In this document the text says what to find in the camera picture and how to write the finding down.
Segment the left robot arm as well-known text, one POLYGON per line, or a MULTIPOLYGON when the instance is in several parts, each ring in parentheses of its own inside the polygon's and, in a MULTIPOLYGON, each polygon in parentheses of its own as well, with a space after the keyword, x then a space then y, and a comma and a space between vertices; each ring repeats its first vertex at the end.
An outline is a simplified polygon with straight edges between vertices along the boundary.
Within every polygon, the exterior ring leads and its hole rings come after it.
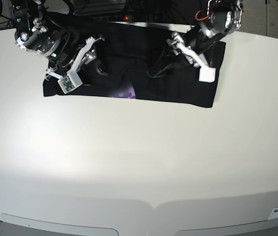
POLYGON ((243 2, 241 0, 209 0, 207 15, 199 18, 200 11, 195 14, 195 26, 181 35, 173 32, 167 40, 168 46, 177 57, 194 67, 209 68, 200 57, 216 45, 226 35, 241 27, 243 2))

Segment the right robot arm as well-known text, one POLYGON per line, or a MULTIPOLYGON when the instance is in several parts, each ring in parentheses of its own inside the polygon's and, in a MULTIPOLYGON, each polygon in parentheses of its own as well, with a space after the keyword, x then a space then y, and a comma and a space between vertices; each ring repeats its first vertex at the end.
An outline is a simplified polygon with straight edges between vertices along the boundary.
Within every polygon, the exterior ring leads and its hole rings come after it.
POLYGON ((48 11, 43 0, 11 1, 16 45, 49 61, 46 80, 81 84, 81 67, 93 62, 98 74, 107 75, 95 50, 95 44, 105 39, 95 32, 98 22, 76 16, 71 1, 66 3, 68 14, 48 11))

